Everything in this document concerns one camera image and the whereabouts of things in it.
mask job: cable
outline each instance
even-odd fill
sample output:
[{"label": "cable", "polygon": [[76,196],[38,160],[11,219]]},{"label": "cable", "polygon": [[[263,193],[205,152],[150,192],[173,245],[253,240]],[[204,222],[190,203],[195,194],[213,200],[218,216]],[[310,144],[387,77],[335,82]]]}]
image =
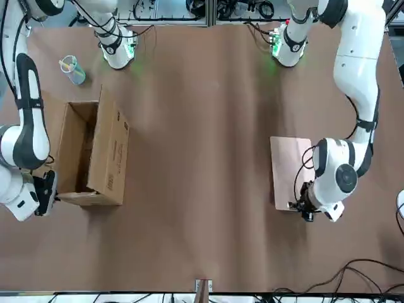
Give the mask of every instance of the cable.
[{"label": "cable", "polygon": [[50,158],[50,161],[49,161],[49,162],[45,162],[45,164],[53,164],[53,163],[55,163],[55,158],[54,158],[54,157],[52,157],[51,155],[49,155],[48,158]]},{"label": "cable", "polygon": [[255,30],[259,31],[260,33],[262,33],[263,35],[270,35],[269,32],[266,32],[264,30],[262,30],[259,25],[254,25],[251,21],[246,21],[244,24],[248,24],[251,25]]},{"label": "cable", "polygon": [[315,149],[316,147],[317,147],[317,145],[313,145],[313,146],[309,147],[308,149],[306,149],[306,150],[304,151],[304,153],[303,153],[303,155],[302,155],[302,165],[304,166],[305,169],[313,169],[313,168],[314,168],[314,165],[311,166],[311,167],[307,167],[307,166],[304,164],[304,156],[306,155],[306,153],[307,153],[309,150],[313,150],[313,149]]},{"label": "cable", "polygon": [[[20,36],[21,29],[23,27],[23,24],[27,22],[27,15],[24,15],[24,17],[21,19],[20,24],[18,25],[17,32],[15,35],[15,40],[14,40],[14,45],[13,45],[13,63],[14,63],[14,71],[13,71],[13,80],[15,80],[15,60],[16,60],[16,52],[17,52],[17,44],[18,44],[18,36]],[[15,94],[16,92],[16,87],[13,85],[13,90]]]},{"label": "cable", "polygon": [[58,292],[55,292],[55,293],[54,293],[54,296],[51,298],[51,300],[48,301],[48,303],[52,303],[53,300],[54,300],[58,295],[59,295],[59,293],[58,293]]},{"label": "cable", "polygon": [[101,296],[101,293],[99,293],[99,294],[95,297],[93,303],[96,303],[96,301],[98,300],[98,298],[99,298],[100,296]]},{"label": "cable", "polygon": [[147,297],[149,297],[149,296],[151,296],[151,295],[152,295],[152,294],[145,295],[145,296],[143,296],[142,298],[140,298],[140,299],[134,301],[133,303],[138,303],[138,302],[142,301],[143,299],[145,299],[145,298],[147,298]]},{"label": "cable", "polygon": [[[264,7],[268,7],[268,8],[270,9],[271,13],[270,13],[270,14],[264,13],[264,11],[263,11]],[[275,14],[275,9],[274,9],[274,7],[273,7],[273,4],[272,4],[271,2],[269,2],[268,0],[265,0],[265,1],[261,2],[261,3],[258,5],[258,13],[259,13],[264,19],[271,20],[272,17],[273,17],[273,15]]]},{"label": "cable", "polygon": [[[356,108],[355,104],[352,102],[352,99],[350,97],[348,97],[348,96],[347,96],[347,98],[348,98],[349,102],[351,103],[353,109],[355,110],[356,120],[358,120],[358,118],[359,118],[358,109]],[[354,133],[356,132],[357,127],[358,127],[357,124],[355,124],[355,127],[353,128],[353,131],[350,133],[349,136],[347,136],[345,138],[346,140],[350,139],[354,135]]]},{"label": "cable", "polygon": [[4,76],[6,77],[8,86],[10,87],[10,90],[13,93],[14,98],[17,99],[17,94],[14,90],[14,86],[11,84],[11,81],[10,81],[10,78],[8,76],[7,69],[6,69],[6,64],[4,63],[3,35],[4,35],[4,24],[6,23],[6,13],[7,13],[8,1],[9,0],[5,0],[3,18],[2,18],[3,22],[1,22],[1,26],[0,26],[0,61],[1,61],[1,67],[3,68],[3,73],[4,73]]},{"label": "cable", "polygon": [[[387,264],[387,263],[384,263],[384,262],[381,262],[381,261],[377,261],[377,260],[373,260],[373,259],[353,259],[353,260],[347,262],[341,269],[339,269],[330,279],[326,280],[325,282],[314,284],[314,285],[310,286],[309,288],[307,288],[305,291],[300,292],[300,293],[293,292],[292,290],[287,289],[287,288],[278,288],[278,289],[273,291],[273,293],[271,295],[271,298],[275,295],[275,292],[280,290],[280,289],[283,289],[283,290],[287,291],[287,292],[285,292],[285,295],[293,294],[296,297],[299,297],[299,296],[307,294],[308,292],[312,291],[313,289],[315,289],[317,287],[327,285],[327,284],[331,283],[332,281],[334,281],[336,278],[340,277],[340,279],[338,281],[338,284],[337,284],[337,287],[335,288],[335,291],[333,293],[332,300],[330,301],[330,303],[334,303],[334,302],[336,302],[337,300],[340,299],[340,298],[337,298],[336,295],[337,295],[337,292],[340,289],[340,286],[341,286],[342,281],[343,281],[343,274],[344,274],[344,272],[346,272],[346,270],[351,270],[351,271],[355,272],[356,274],[361,275],[362,277],[368,279],[371,283],[373,283],[377,287],[377,289],[379,291],[381,291],[379,285],[377,285],[377,283],[375,281],[370,279],[367,275],[363,274],[361,271],[359,271],[356,268],[353,268],[353,267],[350,266],[353,263],[361,263],[361,262],[370,262],[370,263],[382,265],[382,266],[387,267],[387,268],[389,268],[391,270],[395,270],[397,272],[400,272],[401,274],[404,274],[403,269],[398,268],[398,267],[393,266],[393,265],[390,265],[390,264]],[[385,290],[382,293],[381,299],[383,299],[385,297],[385,295],[388,294],[390,291],[392,291],[393,289],[399,288],[399,287],[404,287],[404,283],[393,285],[389,289]]]},{"label": "cable", "polygon": [[259,27],[259,24],[258,24],[258,23],[256,24],[256,26],[257,26],[258,29],[259,29],[259,33],[260,33],[260,35],[261,35],[261,38],[262,38],[267,44],[270,44],[270,41],[269,41],[269,40],[266,40],[265,37],[264,37],[263,32],[265,32],[265,31],[262,31],[262,30],[261,30],[261,27]]},{"label": "cable", "polygon": [[295,181],[294,181],[294,184],[293,184],[293,192],[294,192],[294,194],[295,194],[295,200],[296,200],[296,202],[298,202],[298,200],[297,200],[297,193],[296,193],[297,178],[299,177],[299,174],[300,174],[300,172],[302,171],[303,167],[306,167],[306,164],[309,163],[311,159],[312,159],[312,158],[308,158],[307,161],[304,162],[304,163],[302,164],[302,166],[300,166],[299,170],[297,171],[297,174],[296,174],[296,177],[295,177]]},{"label": "cable", "polygon": [[363,272],[357,270],[356,268],[350,267],[350,266],[347,266],[346,269],[347,269],[347,270],[351,270],[351,271],[353,271],[354,273],[356,273],[356,274],[358,274],[358,275],[360,275],[360,276],[362,276],[362,277],[368,279],[374,286],[376,286],[377,290],[378,290],[380,293],[382,293],[382,290],[381,290],[380,286],[379,286],[375,281],[373,281],[371,278],[369,278],[367,275],[365,275]]},{"label": "cable", "polygon": [[115,36],[115,37],[118,37],[118,38],[135,38],[135,37],[139,37],[139,36],[143,35],[143,34],[146,33],[147,31],[149,31],[149,29],[151,29],[152,27],[154,27],[154,25],[150,25],[148,28],[146,28],[146,29],[143,30],[142,32],[140,32],[140,33],[135,33],[135,34],[132,35],[132,36],[117,35],[117,34],[111,32],[111,31],[108,31],[108,30],[106,30],[106,29],[104,28],[104,26],[106,26],[106,24],[108,24],[108,22],[109,22],[111,19],[113,19],[113,17],[109,18],[109,20],[107,21],[106,24],[104,24],[104,25],[99,25],[99,24],[93,19],[93,17],[91,17],[91,15],[90,15],[89,13],[87,13],[87,11],[86,11],[76,0],[71,0],[71,1],[72,1],[73,3],[75,3],[75,5],[77,5],[82,11],[84,11],[85,14],[91,19],[91,21],[94,22],[95,25],[94,25],[94,24],[91,24],[90,22],[89,22],[89,24],[91,24],[93,27],[101,28],[105,33],[109,33],[111,36]]},{"label": "cable", "polygon": [[75,16],[75,17],[73,18],[73,20],[70,21],[68,27],[72,27],[74,24],[76,24],[76,22],[78,21],[78,18],[80,18],[80,14],[79,14],[79,13],[77,13],[77,16]]},{"label": "cable", "polygon": [[400,207],[398,207],[397,210],[396,210],[396,221],[397,221],[398,228],[400,229],[400,232],[401,232],[401,234],[402,234],[403,237],[404,237],[404,230],[403,230],[403,227],[401,227],[400,221],[399,221],[399,219],[398,219],[398,213],[400,212],[400,209],[401,209],[403,206],[404,206],[404,203],[401,204]]}]

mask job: open cardboard box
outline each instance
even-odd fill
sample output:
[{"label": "open cardboard box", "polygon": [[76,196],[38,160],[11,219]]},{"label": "open cardboard box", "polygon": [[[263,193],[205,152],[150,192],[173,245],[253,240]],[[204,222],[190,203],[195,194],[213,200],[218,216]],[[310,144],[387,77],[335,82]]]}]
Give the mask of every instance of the open cardboard box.
[{"label": "open cardboard box", "polygon": [[[106,89],[99,100],[63,102],[42,92],[58,197],[76,205],[121,205],[129,124]],[[42,167],[37,174],[42,174]]]}]

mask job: white robotic arm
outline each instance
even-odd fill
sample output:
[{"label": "white robotic arm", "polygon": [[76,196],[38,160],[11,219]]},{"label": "white robotic arm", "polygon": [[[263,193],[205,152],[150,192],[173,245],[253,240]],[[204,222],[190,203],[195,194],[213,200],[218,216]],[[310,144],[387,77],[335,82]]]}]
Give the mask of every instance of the white robotic arm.
[{"label": "white robotic arm", "polygon": [[307,18],[296,22],[294,17],[271,35],[273,56],[284,66],[296,65],[302,56],[314,14],[329,27],[341,28],[334,80],[355,108],[355,131],[345,140],[320,140],[313,154],[316,178],[303,184],[301,197],[290,203],[307,221],[313,220],[314,212],[321,211],[335,222],[344,211],[342,201],[353,193],[358,178],[369,170],[373,156],[380,99],[376,65],[386,15],[379,0],[319,0],[317,7],[311,0],[288,2],[294,15],[299,8],[300,16],[307,11]]},{"label": "white robotic arm", "polygon": [[[116,69],[125,67],[134,57],[133,35],[118,25],[111,13],[117,0],[73,2],[90,22],[96,21],[102,26],[95,27],[95,31],[108,63]],[[57,174],[53,170],[43,178],[32,177],[21,170],[39,168],[48,159],[50,150],[39,75],[35,63],[27,55],[25,25],[31,17],[43,20],[59,14],[63,7],[64,0],[0,0],[0,9],[3,9],[0,71],[8,79],[20,116],[19,125],[0,126],[0,204],[4,204],[19,221],[33,213],[48,214],[57,184]]]}]

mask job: plastic cup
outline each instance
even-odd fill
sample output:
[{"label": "plastic cup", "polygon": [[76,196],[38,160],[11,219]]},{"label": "plastic cup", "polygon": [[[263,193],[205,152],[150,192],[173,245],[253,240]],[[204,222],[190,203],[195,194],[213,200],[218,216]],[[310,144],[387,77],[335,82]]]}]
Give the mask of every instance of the plastic cup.
[{"label": "plastic cup", "polygon": [[74,56],[66,56],[59,61],[62,72],[69,77],[75,85],[80,85],[86,80],[86,73],[77,62]]}]

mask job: brown table surface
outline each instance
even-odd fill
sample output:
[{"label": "brown table surface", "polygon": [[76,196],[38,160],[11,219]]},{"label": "brown table surface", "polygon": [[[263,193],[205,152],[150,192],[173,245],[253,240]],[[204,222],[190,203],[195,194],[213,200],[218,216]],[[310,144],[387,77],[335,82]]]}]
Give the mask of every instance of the brown table surface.
[{"label": "brown table surface", "polygon": [[[385,37],[377,75],[380,124],[370,171],[345,215],[308,224],[271,204],[269,137],[344,138],[354,111],[333,82],[339,30],[316,25],[293,69],[271,60],[246,26],[159,27],[138,59],[111,70],[88,28],[36,28],[29,49],[44,90],[93,100],[116,94],[131,123],[125,201],[119,207],[58,203],[17,222],[0,208],[0,289],[190,292],[303,291],[353,258],[404,267],[395,199],[404,188],[404,93]],[[89,81],[75,87],[57,60],[74,54]],[[9,98],[3,123],[16,122]],[[357,264],[383,289],[404,276]],[[317,288],[332,292],[335,283]],[[370,292],[347,273],[342,292]]]}]

